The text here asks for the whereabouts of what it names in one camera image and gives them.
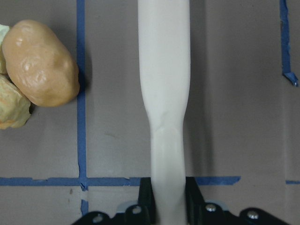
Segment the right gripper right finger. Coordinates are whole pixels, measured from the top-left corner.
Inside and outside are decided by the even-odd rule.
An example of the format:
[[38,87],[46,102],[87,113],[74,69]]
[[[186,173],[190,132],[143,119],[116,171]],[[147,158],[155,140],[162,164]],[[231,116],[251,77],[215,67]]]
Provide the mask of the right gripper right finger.
[[246,208],[238,216],[213,202],[206,202],[194,177],[186,177],[187,219],[191,225],[286,225],[274,215],[259,209]]

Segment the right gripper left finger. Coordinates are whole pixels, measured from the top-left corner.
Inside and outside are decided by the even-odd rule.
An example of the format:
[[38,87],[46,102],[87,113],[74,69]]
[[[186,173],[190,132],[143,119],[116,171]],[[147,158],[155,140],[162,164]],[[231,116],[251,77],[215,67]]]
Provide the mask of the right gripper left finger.
[[110,218],[100,211],[89,212],[74,225],[153,225],[156,223],[156,206],[150,178],[141,178],[137,203]]

